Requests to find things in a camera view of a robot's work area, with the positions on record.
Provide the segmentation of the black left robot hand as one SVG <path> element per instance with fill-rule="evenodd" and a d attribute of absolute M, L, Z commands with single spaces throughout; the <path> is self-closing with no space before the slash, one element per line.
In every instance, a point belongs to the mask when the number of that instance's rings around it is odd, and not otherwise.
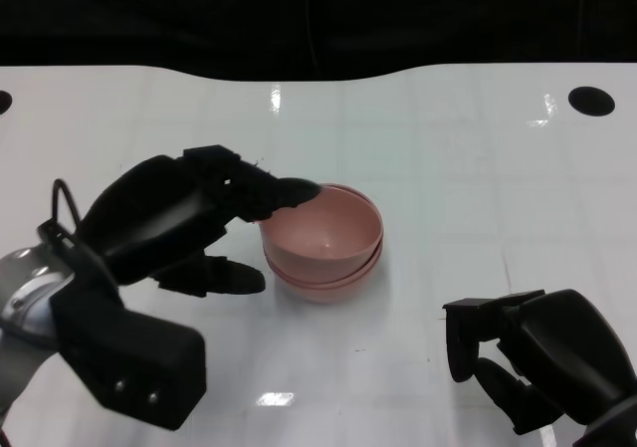
<path fill-rule="evenodd" d="M 164 290 L 199 298 L 259 294 L 266 288 L 259 270 L 208 256 L 206 248 L 236 218 L 265 221 L 320 192 L 313 181 L 278 178 L 222 145 L 189 148 L 122 175 L 93 203 L 76 235 L 120 286 L 151 278 Z"/>

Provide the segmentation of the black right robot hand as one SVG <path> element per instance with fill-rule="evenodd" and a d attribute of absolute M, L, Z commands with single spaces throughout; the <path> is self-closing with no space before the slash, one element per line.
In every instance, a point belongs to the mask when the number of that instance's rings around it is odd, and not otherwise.
<path fill-rule="evenodd" d="M 636 371 L 610 324 L 575 290 L 444 305 L 452 378 L 476 378 L 524 435 L 567 416 L 579 446 L 636 443 Z"/>

